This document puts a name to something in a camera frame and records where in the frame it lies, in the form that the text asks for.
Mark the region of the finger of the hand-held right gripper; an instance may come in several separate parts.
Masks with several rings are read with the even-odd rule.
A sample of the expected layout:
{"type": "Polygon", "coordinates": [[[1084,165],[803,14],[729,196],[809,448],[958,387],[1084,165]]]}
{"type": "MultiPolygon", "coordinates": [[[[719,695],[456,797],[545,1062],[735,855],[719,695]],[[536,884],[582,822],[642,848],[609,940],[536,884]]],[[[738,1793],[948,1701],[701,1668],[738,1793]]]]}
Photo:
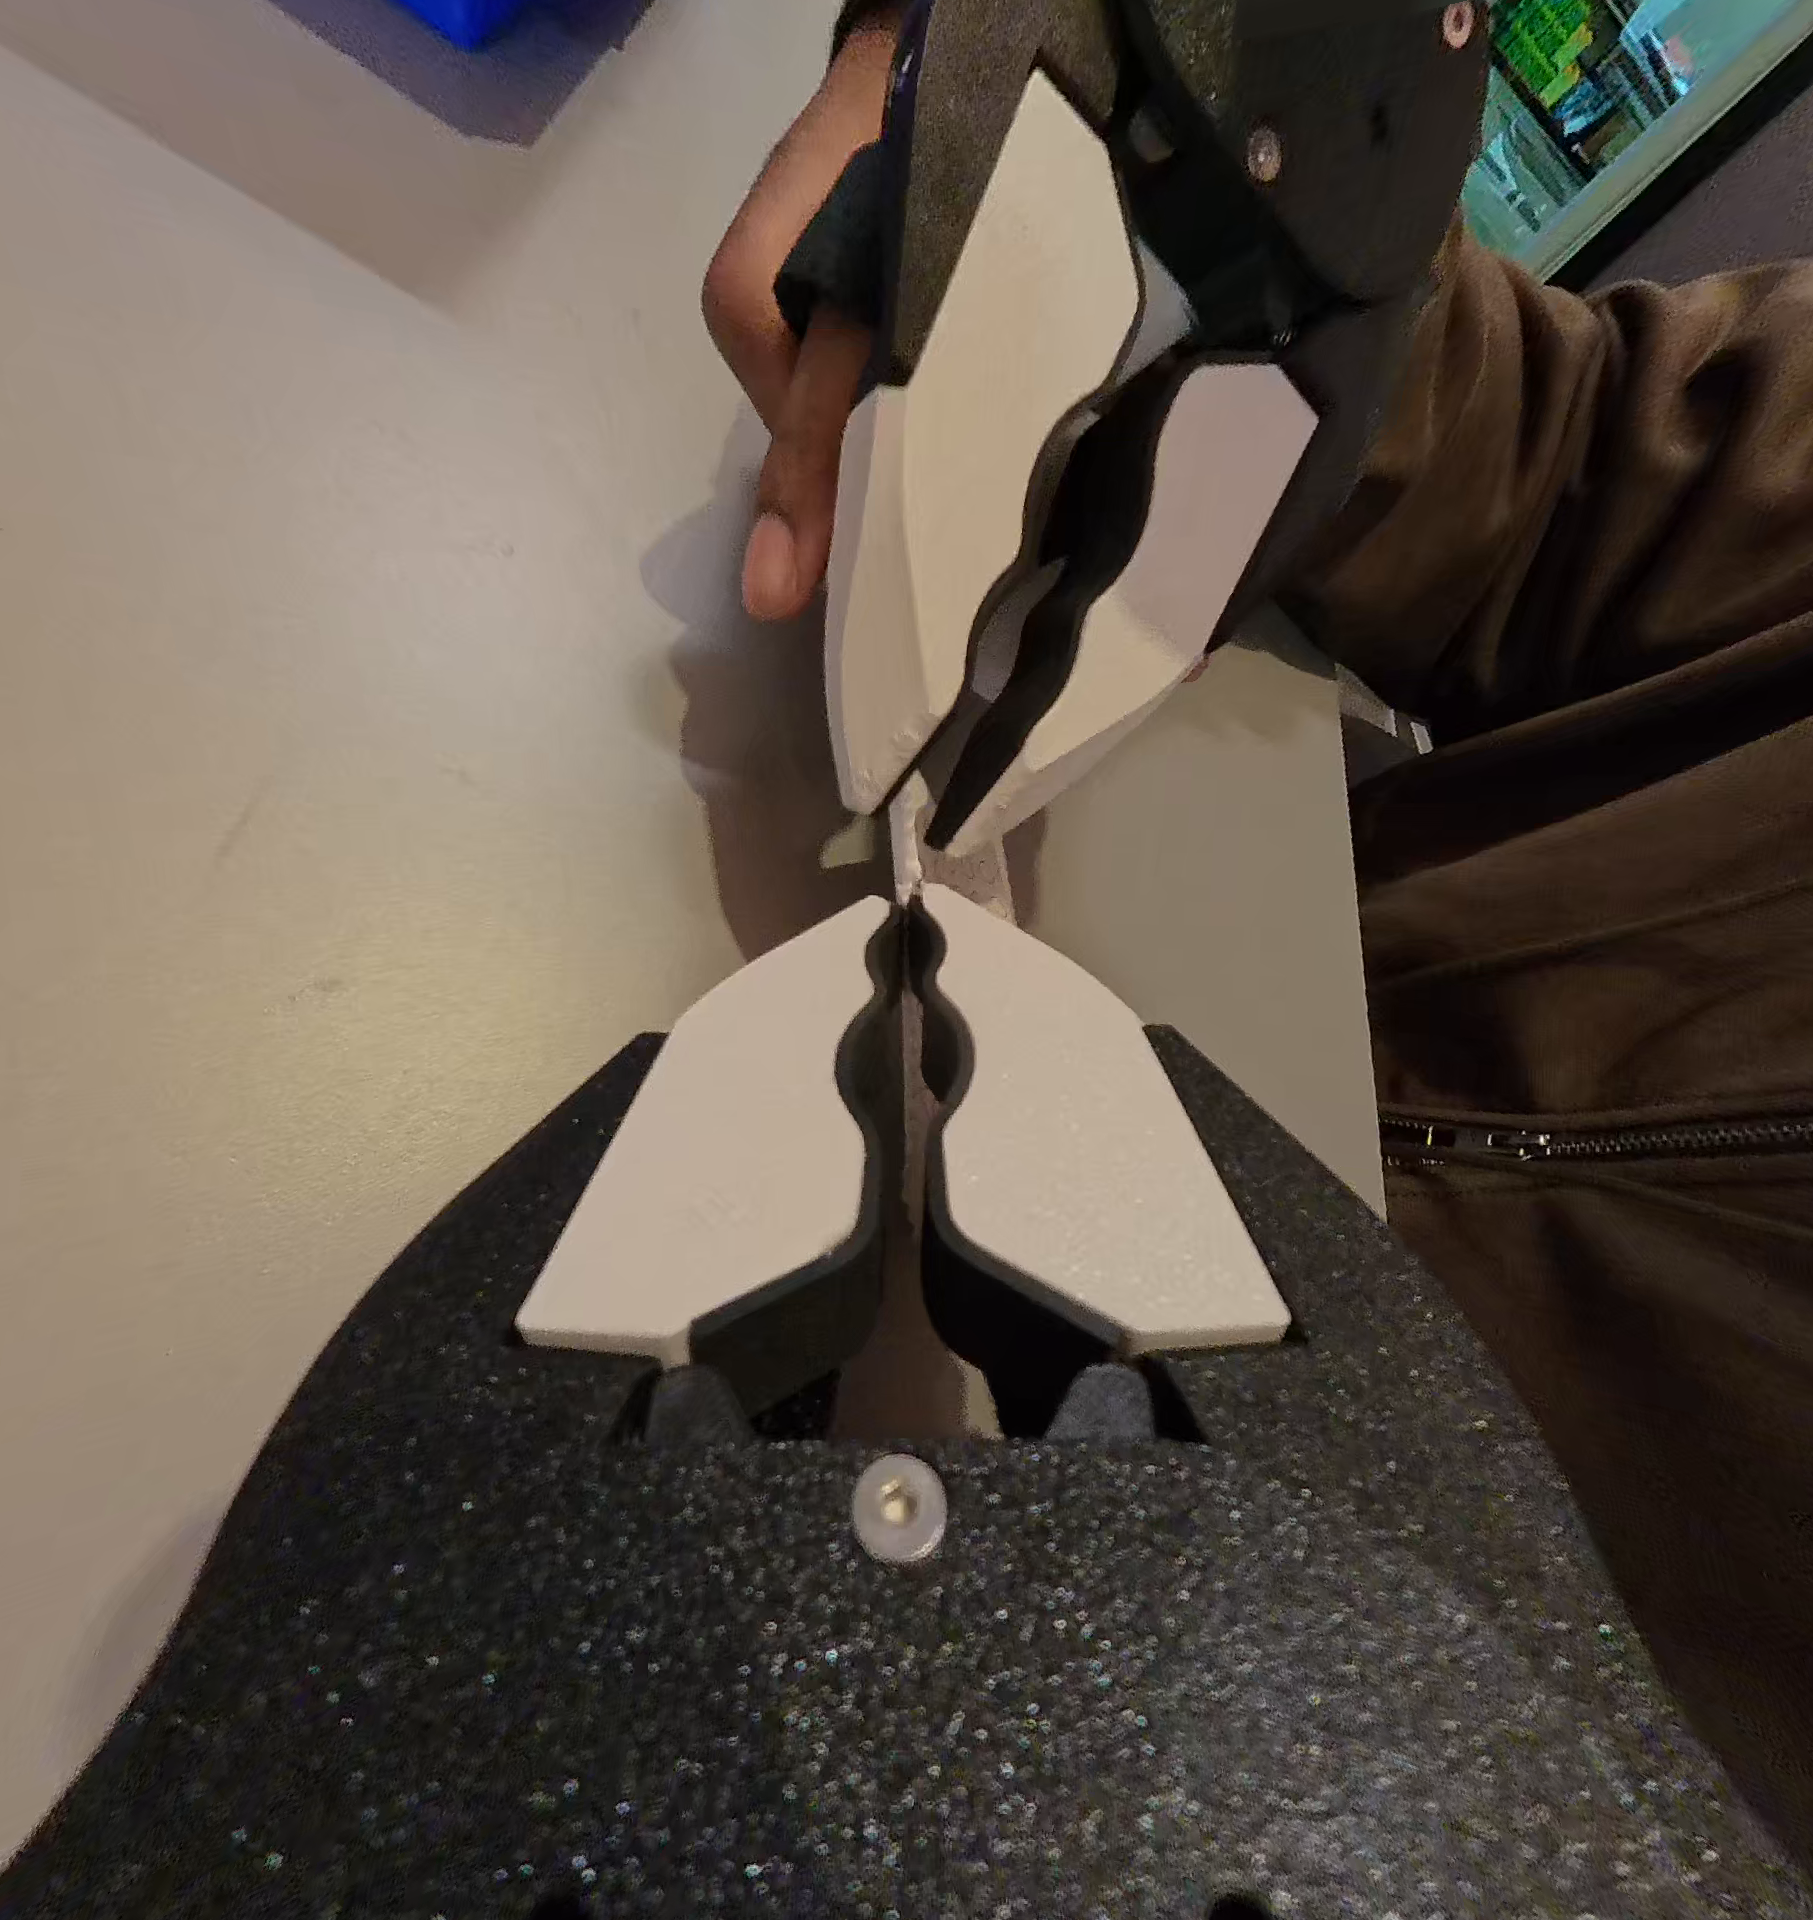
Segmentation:
{"type": "Polygon", "coordinates": [[[1011,677],[966,737],[927,839],[975,850],[1086,775],[1184,682],[1315,437],[1276,366],[1176,366],[1100,424],[1072,541],[1011,677]]]}
{"type": "Polygon", "coordinates": [[[1132,343],[1142,281],[1108,147],[1033,69],[904,390],[904,559],[926,699],[952,717],[986,658],[1008,695],[1005,608],[1132,343]]]}

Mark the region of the person's right forearm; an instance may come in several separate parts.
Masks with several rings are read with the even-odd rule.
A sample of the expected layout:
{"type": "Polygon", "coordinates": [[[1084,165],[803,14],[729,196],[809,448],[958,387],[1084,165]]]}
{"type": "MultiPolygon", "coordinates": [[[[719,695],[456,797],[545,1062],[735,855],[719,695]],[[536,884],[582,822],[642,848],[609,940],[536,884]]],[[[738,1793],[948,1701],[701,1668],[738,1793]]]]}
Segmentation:
{"type": "Polygon", "coordinates": [[[1444,742],[1717,676],[1813,709],[1813,259],[1582,297],[1454,230],[1278,604],[1444,742]]]}

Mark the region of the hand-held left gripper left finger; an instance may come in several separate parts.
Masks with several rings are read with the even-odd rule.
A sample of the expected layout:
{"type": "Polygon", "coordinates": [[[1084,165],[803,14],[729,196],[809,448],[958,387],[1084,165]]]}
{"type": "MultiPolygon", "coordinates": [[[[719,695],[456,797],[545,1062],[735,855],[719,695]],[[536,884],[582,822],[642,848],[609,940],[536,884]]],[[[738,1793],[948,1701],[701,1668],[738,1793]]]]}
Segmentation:
{"type": "Polygon", "coordinates": [[[899,910],[857,900],[665,1035],[517,1313],[525,1346],[843,1364],[876,1316],[899,910]]]}

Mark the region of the grey desk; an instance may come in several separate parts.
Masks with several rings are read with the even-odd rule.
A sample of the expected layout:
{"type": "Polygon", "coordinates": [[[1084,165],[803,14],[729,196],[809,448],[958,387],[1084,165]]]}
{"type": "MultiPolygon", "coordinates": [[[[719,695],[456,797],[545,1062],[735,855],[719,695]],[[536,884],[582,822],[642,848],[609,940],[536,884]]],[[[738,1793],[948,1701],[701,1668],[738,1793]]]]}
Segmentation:
{"type": "Polygon", "coordinates": [[[0,6],[0,1867],[390,1261],[860,887],[701,328],[833,6],[0,6]]]}

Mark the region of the blue plastic bin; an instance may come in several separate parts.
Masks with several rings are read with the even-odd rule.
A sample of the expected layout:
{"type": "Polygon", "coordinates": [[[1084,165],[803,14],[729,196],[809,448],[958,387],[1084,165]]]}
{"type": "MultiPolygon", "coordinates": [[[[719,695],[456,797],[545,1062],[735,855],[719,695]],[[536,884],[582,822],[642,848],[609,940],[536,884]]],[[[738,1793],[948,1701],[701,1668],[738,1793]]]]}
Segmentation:
{"type": "Polygon", "coordinates": [[[624,40],[650,2],[394,2],[394,7],[462,51],[484,51],[533,30],[612,45],[624,40]]]}

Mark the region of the person's brown jacket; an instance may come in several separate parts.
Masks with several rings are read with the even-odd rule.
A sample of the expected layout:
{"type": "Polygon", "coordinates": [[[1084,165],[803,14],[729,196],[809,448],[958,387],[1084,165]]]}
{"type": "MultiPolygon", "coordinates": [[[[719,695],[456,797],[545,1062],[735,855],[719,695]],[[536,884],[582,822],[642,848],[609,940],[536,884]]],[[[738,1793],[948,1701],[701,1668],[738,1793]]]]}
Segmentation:
{"type": "Polygon", "coordinates": [[[1355,811],[1399,1231],[1813,1887],[1813,614],[1355,811]]]}

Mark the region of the small white paper bag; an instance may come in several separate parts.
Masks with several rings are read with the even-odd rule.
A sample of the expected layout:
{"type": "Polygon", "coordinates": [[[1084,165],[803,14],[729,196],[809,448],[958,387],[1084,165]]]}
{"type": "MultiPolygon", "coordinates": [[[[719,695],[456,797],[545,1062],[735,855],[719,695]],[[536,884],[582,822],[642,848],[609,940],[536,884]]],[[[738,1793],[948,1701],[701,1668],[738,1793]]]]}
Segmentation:
{"type": "MultiPolygon", "coordinates": [[[[848,818],[820,848],[820,868],[874,866],[883,848],[892,866],[892,889],[899,904],[911,904],[926,882],[938,882],[988,911],[1004,924],[1016,924],[1013,879],[1002,842],[972,854],[939,854],[924,839],[924,822],[936,810],[926,775],[911,772],[881,815],[848,818]]],[[[919,987],[909,970],[899,976],[899,1088],[902,1088],[902,1191],[911,1227],[924,1211],[926,1136],[936,1116],[936,1100],[924,1080],[924,1012],[919,987]]]]}

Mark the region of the person's right hand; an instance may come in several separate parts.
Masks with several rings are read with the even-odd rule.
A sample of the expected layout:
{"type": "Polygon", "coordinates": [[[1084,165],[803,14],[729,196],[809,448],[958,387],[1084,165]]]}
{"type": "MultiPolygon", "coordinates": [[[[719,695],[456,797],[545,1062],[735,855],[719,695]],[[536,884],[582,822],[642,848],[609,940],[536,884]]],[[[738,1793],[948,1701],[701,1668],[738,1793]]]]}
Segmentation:
{"type": "Polygon", "coordinates": [[[869,328],[827,304],[792,334],[775,275],[848,158],[881,131],[902,11],[844,27],[814,97],[735,207],[701,282],[712,343],[769,433],[743,557],[743,604],[792,619],[824,582],[844,423],[869,363],[869,328]]]}

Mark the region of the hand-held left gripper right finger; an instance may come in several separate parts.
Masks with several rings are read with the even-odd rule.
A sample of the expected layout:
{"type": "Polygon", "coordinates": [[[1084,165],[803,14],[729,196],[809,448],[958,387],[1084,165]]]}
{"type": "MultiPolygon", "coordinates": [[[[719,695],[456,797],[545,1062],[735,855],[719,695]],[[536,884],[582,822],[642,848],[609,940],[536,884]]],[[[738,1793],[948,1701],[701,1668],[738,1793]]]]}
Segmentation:
{"type": "Polygon", "coordinates": [[[1278,1344],[1289,1308],[1132,1010],[959,894],[924,894],[911,934],[939,1251],[1123,1358],[1278,1344]]]}

